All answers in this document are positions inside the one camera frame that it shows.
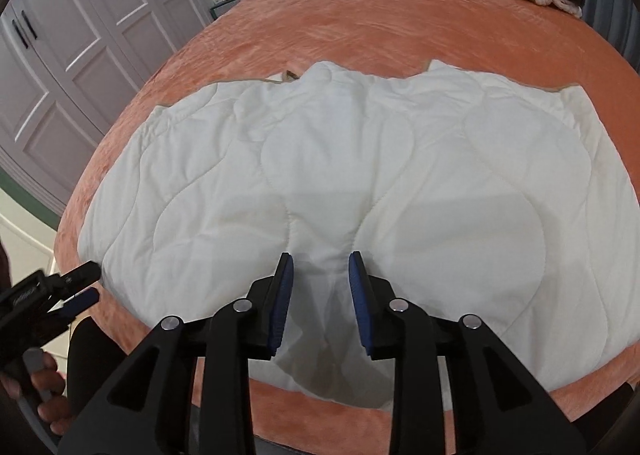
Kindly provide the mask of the person's left hand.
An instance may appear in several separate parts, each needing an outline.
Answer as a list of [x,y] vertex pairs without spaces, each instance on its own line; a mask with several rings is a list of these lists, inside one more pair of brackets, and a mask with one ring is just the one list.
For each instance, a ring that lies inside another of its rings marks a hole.
[[30,375],[30,380],[38,392],[49,392],[51,397],[38,406],[38,415],[55,435],[64,435],[75,420],[70,401],[63,394],[65,379],[58,372],[58,363],[49,352],[42,353],[42,365],[40,371]]

